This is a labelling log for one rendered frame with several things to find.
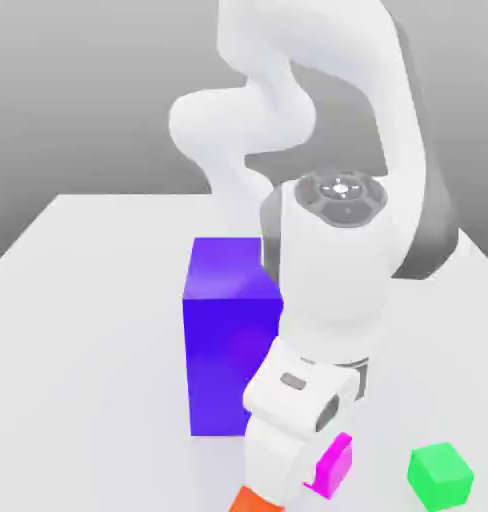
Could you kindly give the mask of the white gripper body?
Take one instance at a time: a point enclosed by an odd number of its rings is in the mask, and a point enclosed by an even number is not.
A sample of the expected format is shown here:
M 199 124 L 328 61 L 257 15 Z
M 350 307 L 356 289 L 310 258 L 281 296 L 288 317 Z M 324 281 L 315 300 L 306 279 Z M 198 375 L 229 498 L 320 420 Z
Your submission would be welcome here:
M 263 500 L 286 506 L 314 477 L 315 466 L 337 430 L 329 425 L 306 440 L 252 415 L 244 437 L 243 484 Z

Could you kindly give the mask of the small orange cube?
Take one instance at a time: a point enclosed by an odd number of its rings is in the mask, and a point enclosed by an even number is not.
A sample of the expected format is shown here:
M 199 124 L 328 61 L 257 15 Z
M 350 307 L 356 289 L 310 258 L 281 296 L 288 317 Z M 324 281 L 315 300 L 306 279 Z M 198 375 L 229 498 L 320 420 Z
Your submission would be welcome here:
M 272 504 L 250 488 L 242 486 L 229 512 L 284 512 L 284 507 Z

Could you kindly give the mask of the small magenta cube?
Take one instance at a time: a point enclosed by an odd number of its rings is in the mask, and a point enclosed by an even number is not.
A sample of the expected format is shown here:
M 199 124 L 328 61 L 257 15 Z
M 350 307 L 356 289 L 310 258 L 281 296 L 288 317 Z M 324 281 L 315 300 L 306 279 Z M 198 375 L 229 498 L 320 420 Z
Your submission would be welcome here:
M 351 465 L 352 437 L 342 432 L 318 461 L 313 482 L 304 482 L 304 486 L 330 500 L 347 476 Z

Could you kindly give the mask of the small green cube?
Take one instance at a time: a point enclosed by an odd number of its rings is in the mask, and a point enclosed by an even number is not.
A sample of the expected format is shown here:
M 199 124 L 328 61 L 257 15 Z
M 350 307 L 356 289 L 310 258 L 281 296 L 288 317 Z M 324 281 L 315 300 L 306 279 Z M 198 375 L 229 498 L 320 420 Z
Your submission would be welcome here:
M 427 512 L 441 512 L 467 503 L 474 472 L 449 442 L 412 451 L 407 481 Z

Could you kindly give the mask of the large purple box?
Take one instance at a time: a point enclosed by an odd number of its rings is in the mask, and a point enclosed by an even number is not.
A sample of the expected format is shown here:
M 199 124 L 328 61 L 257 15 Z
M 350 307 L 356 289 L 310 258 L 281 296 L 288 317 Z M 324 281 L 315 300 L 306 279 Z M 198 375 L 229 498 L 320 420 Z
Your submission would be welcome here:
M 260 239 L 194 239 L 182 296 L 193 436 L 244 434 L 244 389 L 278 334 L 282 309 Z

